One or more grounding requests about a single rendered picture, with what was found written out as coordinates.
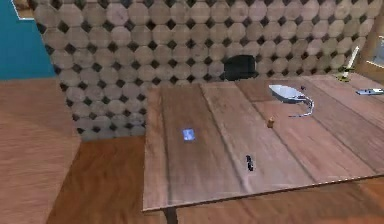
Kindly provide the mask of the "brown wooden table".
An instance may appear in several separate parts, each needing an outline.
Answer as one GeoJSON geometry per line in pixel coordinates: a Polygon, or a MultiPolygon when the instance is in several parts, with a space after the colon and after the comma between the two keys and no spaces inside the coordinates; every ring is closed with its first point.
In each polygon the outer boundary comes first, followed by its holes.
{"type": "Polygon", "coordinates": [[[384,96],[358,95],[372,87],[358,75],[283,84],[314,101],[310,116],[269,79],[150,89],[143,210],[168,224],[384,224],[384,96]]]}

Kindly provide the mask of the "black toaster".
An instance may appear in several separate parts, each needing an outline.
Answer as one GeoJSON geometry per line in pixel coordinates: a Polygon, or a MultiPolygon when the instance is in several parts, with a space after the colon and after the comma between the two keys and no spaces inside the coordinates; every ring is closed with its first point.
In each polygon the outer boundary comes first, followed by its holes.
{"type": "Polygon", "coordinates": [[[249,79],[256,76],[256,62],[252,55],[236,55],[224,63],[224,78],[228,81],[249,79]]]}

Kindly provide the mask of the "yellow-green spray bottle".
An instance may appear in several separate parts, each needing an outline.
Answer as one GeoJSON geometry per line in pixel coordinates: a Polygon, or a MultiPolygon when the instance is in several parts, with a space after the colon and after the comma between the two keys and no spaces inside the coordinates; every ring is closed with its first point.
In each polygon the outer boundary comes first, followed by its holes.
{"type": "Polygon", "coordinates": [[[337,79],[342,82],[349,82],[349,73],[354,70],[353,63],[358,55],[360,48],[358,46],[355,47],[353,50],[350,59],[348,60],[348,63],[346,66],[342,67],[341,73],[337,76],[337,79]]]}

